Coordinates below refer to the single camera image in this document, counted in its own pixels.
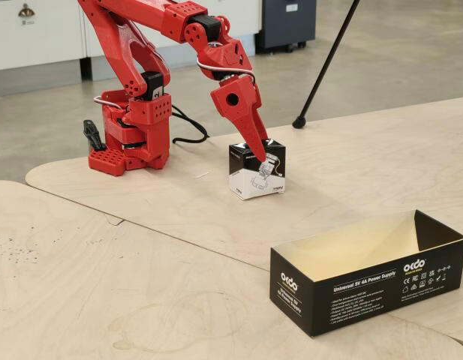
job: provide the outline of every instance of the product box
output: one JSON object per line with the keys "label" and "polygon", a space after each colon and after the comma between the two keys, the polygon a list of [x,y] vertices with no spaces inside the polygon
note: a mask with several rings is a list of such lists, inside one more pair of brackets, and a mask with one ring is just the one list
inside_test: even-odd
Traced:
{"label": "product box", "polygon": [[285,190],[286,148],[273,139],[263,141],[263,145],[264,163],[246,143],[230,145],[230,189],[242,200]]}
{"label": "product box", "polygon": [[270,297],[316,336],[458,289],[463,235],[420,211],[274,247]]}

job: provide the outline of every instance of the black cable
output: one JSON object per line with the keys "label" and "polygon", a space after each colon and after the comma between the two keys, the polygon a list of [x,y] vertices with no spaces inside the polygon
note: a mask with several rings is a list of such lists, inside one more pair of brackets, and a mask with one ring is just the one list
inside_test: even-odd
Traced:
{"label": "black cable", "polygon": [[320,88],[321,82],[323,81],[323,78],[326,74],[326,71],[328,70],[329,64],[331,64],[331,61],[333,60],[333,56],[336,53],[336,50],[339,47],[339,44],[341,43],[341,39],[344,36],[344,33],[346,32],[348,25],[350,25],[351,19],[353,19],[354,12],[356,8],[359,5],[359,0],[353,0],[353,4],[351,5],[350,11],[348,12],[348,15],[346,16],[346,19],[344,19],[343,26],[341,27],[338,36],[336,37],[335,42],[333,43],[333,46],[331,50],[329,51],[328,57],[326,58],[326,61],[324,62],[323,67],[321,68],[321,72],[318,75],[318,78],[316,79],[316,82],[314,83],[313,89],[311,90],[311,94],[309,95],[305,107],[303,107],[303,110],[301,111],[301,114],[299,114],[298,118],[293,122],[293,127],[296,129],[301,129],[306,125],[306,113],[308,112],[308,109],[311,105],[311,102],[314,99],[314,96],[316,95],[318,89]]}
{"label": "black cable", "polygon": [[189,122],[191,125],[193,125],[199,132],[201,132],[201,134],[203,135],[203,138],[202,139],[199,139],[199,140],[192,140],[192,139],[184,139],[182,137],[175,137],[173,139],[173,144],[176,144],[177,142],[181,142],[181,143],[189,143],[189,144],[200,144],[200,143],[204,143],[208,138],[209,138],[209,135],[208,135],[208,131],[206,131],[206,129],[204,128],[204,126],[202,126],[199,122],[193,120],[192,118],[189,118],[183,111],[180,110],[180,108],[178,108],[177,106],[174,106],[173,105],[173,108],[174,110],[176,110],[177,112],[173,112],[173,116],[177,117],[177,118],[180,118],[180,119],[183,119],[187,122]]}

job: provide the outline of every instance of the dark gray cabinet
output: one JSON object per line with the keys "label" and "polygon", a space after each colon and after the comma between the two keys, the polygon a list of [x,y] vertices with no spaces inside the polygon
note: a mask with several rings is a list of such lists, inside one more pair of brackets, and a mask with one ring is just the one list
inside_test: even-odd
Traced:
{"label": "dark gray cabinet", "polygon": [[314,40],[316,0],[263,0],[263,29],[257,35],[259,50]]}

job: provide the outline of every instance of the black pole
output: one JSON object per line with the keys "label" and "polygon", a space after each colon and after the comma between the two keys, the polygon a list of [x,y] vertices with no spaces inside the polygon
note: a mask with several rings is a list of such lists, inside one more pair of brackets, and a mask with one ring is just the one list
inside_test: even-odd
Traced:
{"label": "black pole", "polygon": [[339,47],[339,44],[341,43],[341,39],[344,36],[344,33],[346,32],[348,25],[350,25],[351,19],[353,19],[354,12],[356,8],[358,7],[359,0],[353,0],[353,4],[351,5],[350,11],[348,11],[348,15],[346,16],[346,19],[344,19],[343,26],[341,27],[338,36],[336,37],[335,43],[333,44],[331,50],[329,51],[328,57],[326,58],[326,61],[324,62],[323,68],[321,69],[320,74],[318,75],[318,78],[316,79],[316,82],[314,83],[313,89],[311,90],[311,94],[309,95],[305,107],[303,107],[303,110],[301,111],[301,114],[296,118],[296,120],[293,122],[293,127],[296,129],[301,129],[306,125],[306,113],[308,112],[308,109],[311,105],[311,102],[314,99],[314,96],[316,95],[318,89],[320,88],[321,82],[323,81],[323,78],[328,71],[329,64],[331,64],[331,61],[333,60],[333,56],[335,56],[336,50]]}

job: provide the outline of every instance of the white cabinet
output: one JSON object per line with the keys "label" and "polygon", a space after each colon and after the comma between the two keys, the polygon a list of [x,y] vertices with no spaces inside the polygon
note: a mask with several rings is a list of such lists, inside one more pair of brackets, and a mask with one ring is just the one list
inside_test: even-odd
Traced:
{"label": "white cabinet", "polygon": [[[27,3],[35,15],[21,18]],[[1,0],[0,70],[86,56],[77,0]]]}
{"label": "white cabinet", "polygon": [[[261,27],[261,0],[195,0],[208,8],[210,15],[224,15],[231,23],[231,36],[256,34]],[[169,47],[176,43],[158,31],[139,25],[143,34],[156,47]],[[86,49],[89,57],[102,56],[103,50],[91,23],[85,20]]]}

